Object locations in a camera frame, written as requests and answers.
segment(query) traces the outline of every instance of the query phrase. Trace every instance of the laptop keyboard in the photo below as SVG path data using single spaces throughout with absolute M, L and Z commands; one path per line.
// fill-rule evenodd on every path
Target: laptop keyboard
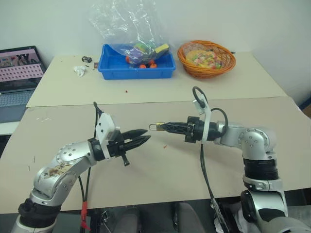
M 32 94 L 33 91 L 2 94 L 0 95 L 0 107 L 26 105 Z

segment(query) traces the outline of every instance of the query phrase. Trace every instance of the laptop screen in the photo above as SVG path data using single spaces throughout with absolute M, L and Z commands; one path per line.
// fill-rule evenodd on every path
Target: laptop screen
M 0 92 L 35 89 L 44 72 L 35 46 L 0 50 Z

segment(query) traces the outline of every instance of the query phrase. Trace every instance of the white wall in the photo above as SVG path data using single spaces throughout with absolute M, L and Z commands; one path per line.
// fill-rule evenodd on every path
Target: white wall
M 36 45 L 46 65 L 58 54 L 100 53 L 104 40 L 88 20 L 94 1 L 1 1 L 0 49 Z M 156 0 L 156 4 L 171 43 L 205 39 L 232 51 L 252 51 L 296 103 L 310 97 L 310 0 Z

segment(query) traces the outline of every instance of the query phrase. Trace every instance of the plastic bag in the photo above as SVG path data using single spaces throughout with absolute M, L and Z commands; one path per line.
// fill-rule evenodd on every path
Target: plastic bag
M 98 1 L 91 8 L 90 22 L 104 42 L 133 65 L 146 64 L 169 50 L 153 0 Z
M 223 61 L 220 54 L 213 49 L 199 43 L 189 43 L 183 48 L 186 61 L 198 67 L 208 69 L 221 69 Z

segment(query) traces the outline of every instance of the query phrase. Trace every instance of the robotic arm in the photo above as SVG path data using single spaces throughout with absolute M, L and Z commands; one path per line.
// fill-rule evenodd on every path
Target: robotic arm
M 147 130 L 120 133 L 111 116 L 100 112 L 96 125 L 97 139 L 73 142 L 62 147 L 54 159 L 40 169 L 30 198 L 20 205 L 19 216 L 11 233 L 51 233 L 61 205 L 77 178 L 98 161 L 121 156 L 125 166 L 128 150 L 139 147 L 150 136 Z
M 201 92 L 200 96 L 197 96 L 196 90 Z M 183 134 L 185 142 L 213 141 L 217 145 L 241 149 L 245 171 L 243 182 L 247 188 L 241 193 L 244 218 L 248 222 L 256 223 L 265 233 L 311 232 L 302 222 L 287 217 L 282 180 L 278 176 L 276 153 L 273 151 L 276 145 L 274 132 L 265 128 L 245 128 L 239 124 L 228 123 L 223 110 L 210 110 L 201 89 L 194 87 L 193 94 L 196 99 L 193 101 L 194 105 L 201 115 L 205 115 L 203 120 L 189 116 L 186 123 L 157 123 L 149 128 Z M 226 121 L 210 122 L 210 115 L 214 110 L 221 111 Z

